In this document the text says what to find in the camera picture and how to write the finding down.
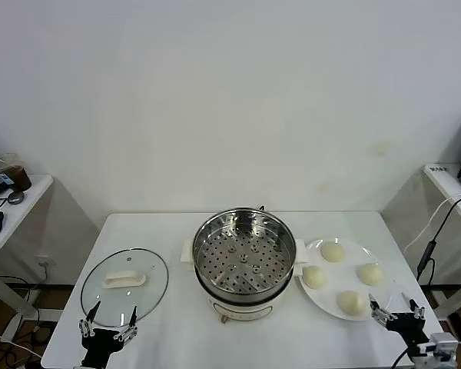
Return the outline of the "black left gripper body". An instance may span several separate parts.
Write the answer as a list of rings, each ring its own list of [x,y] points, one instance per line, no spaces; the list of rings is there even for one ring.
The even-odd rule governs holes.
[[[95,328],[94,335],[81,339],[82,347],[86,350],[82,367],[107,367],[110,356],[121,351],[124,342],[115,336],[118,331]]]

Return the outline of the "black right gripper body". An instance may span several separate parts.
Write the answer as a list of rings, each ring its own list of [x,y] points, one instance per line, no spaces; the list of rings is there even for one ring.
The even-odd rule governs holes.
[[[392,313],[386,322],[386,329],[398,333],[408,348],[429,342],[424,333],[426,320],[414,313]]]

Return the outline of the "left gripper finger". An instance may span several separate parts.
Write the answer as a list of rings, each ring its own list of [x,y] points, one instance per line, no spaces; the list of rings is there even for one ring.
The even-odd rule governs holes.
[[[97,301],[95,306],[88,312],[85,319],[81,319],[79,321],[79,330],[81,332],[82,337],[94,337],[94,328],[92,327],[92,323],[95,319],[95,315],[100,307],[101,302]]]
[[[116,341],[130,341],[138,334],[137,322],[137,306],[134,306],[128,327],[123,331],[120,331],[114,336]]]

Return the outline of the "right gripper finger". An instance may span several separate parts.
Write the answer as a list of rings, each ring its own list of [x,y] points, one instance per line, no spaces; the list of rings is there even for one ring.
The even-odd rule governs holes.
[[[393,315],[378,304],[372,294],[369,294],[371,317],[383,327],[386,327],[388,321],[393,319]]]
[[[425,307],[420,307],[414,299],[402,293],[402,297],[407,303],[410,310],[414,313],[414,317],[416,319],[424,319],[425,318]]]

